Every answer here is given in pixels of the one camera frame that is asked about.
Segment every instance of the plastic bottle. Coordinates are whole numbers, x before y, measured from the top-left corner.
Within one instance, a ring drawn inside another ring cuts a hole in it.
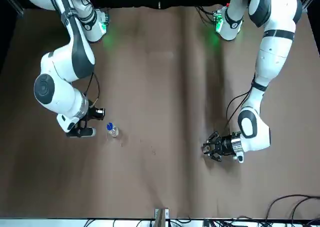
[[[106,125],[106,129],[108,131],[108,133],[112,136],[112,137],[117,137],[119,135],[119,129],[117,126],[115,126],[113,123],[109,122]]]

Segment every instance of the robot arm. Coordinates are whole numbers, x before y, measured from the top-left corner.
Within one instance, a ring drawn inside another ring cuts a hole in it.
[[[49,1],[60,14],[70,42],[42,57],[41,73],[34,83],[35,98],[45,108],[58,114],[57,121],[69,137],[94,136],[95,129],[87,127],[87,122],[90,119],[103,120],[105,110],[94,107],[70,83],[90,76],[94,71],[95,57],[82,26],[88,25],[91,30],[95,30],[94,27],[99,23],[97,13],[91,7],[88,16],[84,18],[79,16],[72,0]],[[87,36],[92,37],[92,34],[88,32]],[[81,127],[81,121],[85,121],[84,127]]]
[[[215,132],[203,146],[205,154],[217,161],[221,161],[223,155],[233,155],[243,163],[245,152],[270,146],[270,128],[260,118],[261,101],[269,83],[279,74],[287,59],[296,23],[301,17],[302,5],[300,0],[251,0],[248,11],[257,27],[264,26],[264,34],[256,58],[250,93],[241,106],[237,120],[240,132],[223,137]],[[237,34],[233,29],[231,33],[232,35],[225,31],[221,36],[235,37]]]

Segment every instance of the black band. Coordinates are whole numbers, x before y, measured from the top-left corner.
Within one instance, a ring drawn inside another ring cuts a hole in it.
[[[252,81],[251,86],[252,86],[252,88],[256,88],[257,90],[260,90],[260,91],[263,91],[263,92],[265,92],[267,90],[267,87],[268,87],[268,86],[263,86],[263,85],[257,83],[255,80]]]
[[[95,14],[95,10],[92,9],[91,13],[87,17],[84,17],[84,18],[79,17],[79,19],[81,21],[88,21],[94,14]]]
[[[252,124],[252,134],[246,135],[244,132],[244,129],[242,128],[242,120],[248,118],[251,121]],[[244,110],[242,111],[238,116],[238,125],[240,127],[241,133],[246,139],[251,139],[257,136],[258,133],[258,127],[257,127],[257,118],[254,113],[252,113],[250,110]]]
[[[97,19],[98,19],[98,15],[97,15],[97,12],[94,11],[94,17],[92,18],[92,20],[90,20],[89,22],[82,22],[81,21],[81,25],[87,30],[87,31],[90,31],[92,30],[92,27],[95,25],[95,23],[97,22]]]
[[[75,8],[68,7],[62,14],[61,14],[61,21],[66,26],[67,20],[70,19],[72,16],[78,18],[78,11]]]
[[[293,41],[295,38],[295,33],[282,29],[270,29],[264,32],[263,38],[264,37],[279,37]]]
[[[296,0],[296,10],[293,17],[293,21],[295,22],[295,24],[298,23],[298,21],[301,18],[301,15],[302,15],[302,3],[301,3],[301,0]]]
[[[250,20],[259,28],[268,21],[271,15],[271,0],[260,0],[256,11],[250,15]]]
[[[61,2],[64,9],[66,10],[66,13],[68,12],[68,10],[73,9],[68,0],[61,0]],[[68,16],[68,19],[65,23],[67,25],[70,24],[73,33],[73,44],[71,53],[73,71],[79,79],[82,79],[92,74],[95,65],[90,62],[87,56],[82,36],[80,34],[81,27],[79,29],[76,22],[77,18],[78,15]]]
[[[225,21],[230,25],[231,29],[236,29],[239,26],[239,24],[241,23],[242,19],[244,18],[244,17],[242,17],[241,19],[234,21],[228,15],[228,9],[226,9],[226,11],[224,12],[224,17],[225,17]]]

